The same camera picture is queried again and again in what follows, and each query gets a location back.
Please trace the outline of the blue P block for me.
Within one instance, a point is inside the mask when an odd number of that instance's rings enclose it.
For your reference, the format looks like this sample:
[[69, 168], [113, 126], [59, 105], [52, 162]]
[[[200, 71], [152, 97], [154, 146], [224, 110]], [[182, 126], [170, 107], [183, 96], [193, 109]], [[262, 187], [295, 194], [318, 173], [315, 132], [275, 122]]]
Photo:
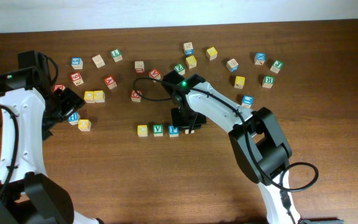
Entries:
[[177, 127], [174, 127], [174, 126], [170, 125], [168, 127], [168, 133], [169, 133], [169, 136], [171, 138], [178, 137], [179, 136], [179, 129]]

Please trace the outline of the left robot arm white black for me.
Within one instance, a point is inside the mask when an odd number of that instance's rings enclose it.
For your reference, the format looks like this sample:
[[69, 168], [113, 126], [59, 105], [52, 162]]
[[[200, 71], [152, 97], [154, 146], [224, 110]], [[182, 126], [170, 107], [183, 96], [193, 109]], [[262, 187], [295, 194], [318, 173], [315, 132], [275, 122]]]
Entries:
[[19, 68], [0, 75], [0, 223], [100, 224], [75, 211], [69, 193], [47, 176], [43, 159], [50, 130], [85, 102], [69, 88], [53, 89], [50, 57], [31, 50], [17, 58]]

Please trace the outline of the yellow C block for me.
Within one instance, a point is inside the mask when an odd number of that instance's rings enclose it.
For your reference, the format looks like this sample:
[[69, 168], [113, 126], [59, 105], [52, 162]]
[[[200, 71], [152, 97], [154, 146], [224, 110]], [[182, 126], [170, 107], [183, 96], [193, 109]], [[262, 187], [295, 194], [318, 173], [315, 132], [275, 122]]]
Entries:
[[149, 135], [148, 126], [141, 124], [137, 126], [138, 137], [147, 137]]

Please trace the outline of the green V block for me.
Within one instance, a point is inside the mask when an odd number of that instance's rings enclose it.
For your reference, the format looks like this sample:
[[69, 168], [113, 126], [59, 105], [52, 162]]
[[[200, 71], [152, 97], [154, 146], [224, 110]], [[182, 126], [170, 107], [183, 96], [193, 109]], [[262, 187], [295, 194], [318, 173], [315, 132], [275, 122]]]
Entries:
[[162, 124], [153, 125], [153, 135], [154, 135], [154, 137], [163, 136], [163, 125]]

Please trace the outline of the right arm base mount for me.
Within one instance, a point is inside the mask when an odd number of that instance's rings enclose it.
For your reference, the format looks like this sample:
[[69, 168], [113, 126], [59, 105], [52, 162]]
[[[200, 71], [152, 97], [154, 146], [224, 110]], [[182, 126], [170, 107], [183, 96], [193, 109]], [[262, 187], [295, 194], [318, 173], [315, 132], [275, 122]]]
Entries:
[[299, 224], [345, 224], [344, 220], [301, 220]]

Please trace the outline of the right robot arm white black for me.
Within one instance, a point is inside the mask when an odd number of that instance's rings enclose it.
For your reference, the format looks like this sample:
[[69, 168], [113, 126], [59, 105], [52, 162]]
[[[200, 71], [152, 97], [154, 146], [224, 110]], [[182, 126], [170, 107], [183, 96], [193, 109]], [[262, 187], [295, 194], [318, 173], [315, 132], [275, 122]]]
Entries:
[[191, 133], [210, 119], [228, 133], [237, 165], [261, 191], [269, 223], [301, 221], [288, 180], [292, 150], [270, 110], [243, 108], [197, 74], [184, 78], [173, 70], [162, 86], [176, 106], [174, 127]]

